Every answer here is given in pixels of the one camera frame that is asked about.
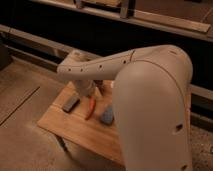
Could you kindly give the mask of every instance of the wooden table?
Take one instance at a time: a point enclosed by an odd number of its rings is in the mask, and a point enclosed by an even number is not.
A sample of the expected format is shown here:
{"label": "wooden table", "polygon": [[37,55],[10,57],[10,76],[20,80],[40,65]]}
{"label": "wooden table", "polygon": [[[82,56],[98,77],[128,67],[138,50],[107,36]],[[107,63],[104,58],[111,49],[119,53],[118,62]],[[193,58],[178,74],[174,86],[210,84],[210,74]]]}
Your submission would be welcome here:
{"label": "wooden table", "polygon": [[89,99],[86,97],[81,98],[80,104],[70,114],[61,109],[75,92],[70,82],[38,121],[38,126],[55,134],[65,151],[67,148],[62,138],[124,165],[115,124],[105,126],[99,121],[100,114],[111,103],[109,81],[104,83],[104,87],[103,96],[96,89],[96,108],[92,117],[86,121],[84,118],[89,107]]}

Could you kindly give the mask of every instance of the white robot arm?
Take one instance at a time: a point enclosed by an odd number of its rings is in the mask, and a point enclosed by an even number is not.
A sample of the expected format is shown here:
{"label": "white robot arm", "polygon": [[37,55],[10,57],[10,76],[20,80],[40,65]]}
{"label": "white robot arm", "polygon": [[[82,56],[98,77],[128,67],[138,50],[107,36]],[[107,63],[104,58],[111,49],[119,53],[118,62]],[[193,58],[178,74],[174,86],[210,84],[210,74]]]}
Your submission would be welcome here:
{"label": "white robot arm", "polygon": [[187,54],[172,45],[139,48],[92,61],[72,52],[58,73],[91,94],[88,80],[115,80],[113,111],[128,171],[191,171]]}

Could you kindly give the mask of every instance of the metal shelf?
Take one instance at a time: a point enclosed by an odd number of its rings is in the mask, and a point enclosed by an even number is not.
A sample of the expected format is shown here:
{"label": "metal shelf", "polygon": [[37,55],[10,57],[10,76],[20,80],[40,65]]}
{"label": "metal shelf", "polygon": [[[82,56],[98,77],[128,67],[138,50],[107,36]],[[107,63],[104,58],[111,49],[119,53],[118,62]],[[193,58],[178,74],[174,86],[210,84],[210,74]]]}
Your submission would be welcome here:
{"label": "metal shelf", "polygon": [[213,38],[208,36],[208,31],[210,30],[211,25],[206,23],[190,21],[137,10],[134,11],[134,15],[132,17],[123,19],[120,17],[120,14],[116,12],[91,8],[87,6],[85,6],[82,9],[78,9],[76,8],[76,5],[73,3],[72,0],[31,0],[31,1],[213,42]]}

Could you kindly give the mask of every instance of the blue object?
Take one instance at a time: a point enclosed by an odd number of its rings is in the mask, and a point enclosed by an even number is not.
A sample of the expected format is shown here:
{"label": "blue object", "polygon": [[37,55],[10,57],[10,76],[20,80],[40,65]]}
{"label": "blue object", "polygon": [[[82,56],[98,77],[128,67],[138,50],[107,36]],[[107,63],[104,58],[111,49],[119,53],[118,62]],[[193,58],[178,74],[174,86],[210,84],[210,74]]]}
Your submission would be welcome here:
{"label": "blue object", "polygon": [[101,115],[100,121],[101,123],[105,125],[111,125],[113,123],[113,120],[114,120],[114,115],[112,111],[112,106],[110,105],[106,108],[104,113]]}

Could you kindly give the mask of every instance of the orange object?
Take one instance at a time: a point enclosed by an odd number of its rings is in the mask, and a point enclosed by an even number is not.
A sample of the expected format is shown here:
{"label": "orange object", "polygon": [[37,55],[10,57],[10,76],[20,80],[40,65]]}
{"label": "orange object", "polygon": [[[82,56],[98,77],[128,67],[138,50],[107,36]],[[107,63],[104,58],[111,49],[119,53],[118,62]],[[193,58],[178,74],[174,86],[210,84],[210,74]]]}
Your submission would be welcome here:
{"label": "orange object", "polygon": [[89,111],[87,112],[87,115],[85,117],[85,120],[89,120],[89,118],[92,116],[94,110],[95,110],[96,101],[94,97],[90,97],[89,101]]}

